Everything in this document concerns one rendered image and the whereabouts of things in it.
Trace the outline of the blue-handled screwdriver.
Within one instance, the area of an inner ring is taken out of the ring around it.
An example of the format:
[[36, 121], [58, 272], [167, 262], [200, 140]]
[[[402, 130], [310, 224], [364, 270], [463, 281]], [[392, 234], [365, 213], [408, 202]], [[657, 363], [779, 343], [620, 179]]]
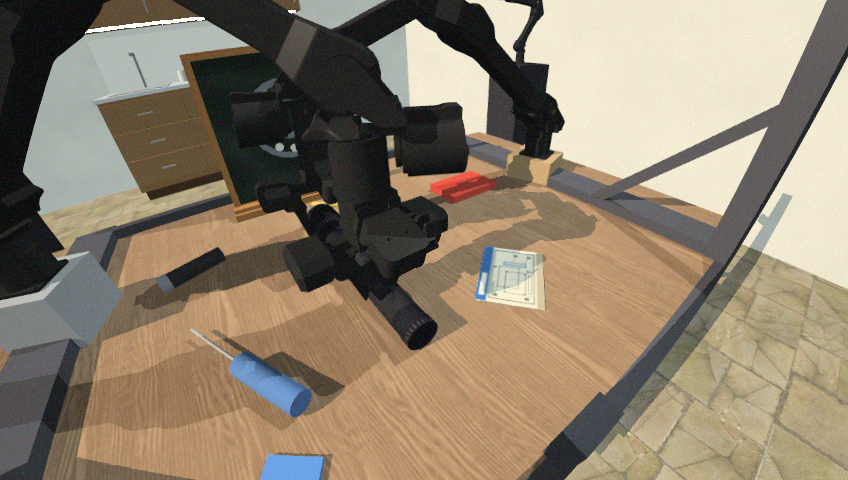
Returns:
[[300, 416], [309, 406], [312, 392], [249, 352], [232, 356], [195, 329], [195, 335], [233, 360], [230, 374], [292, 417]]

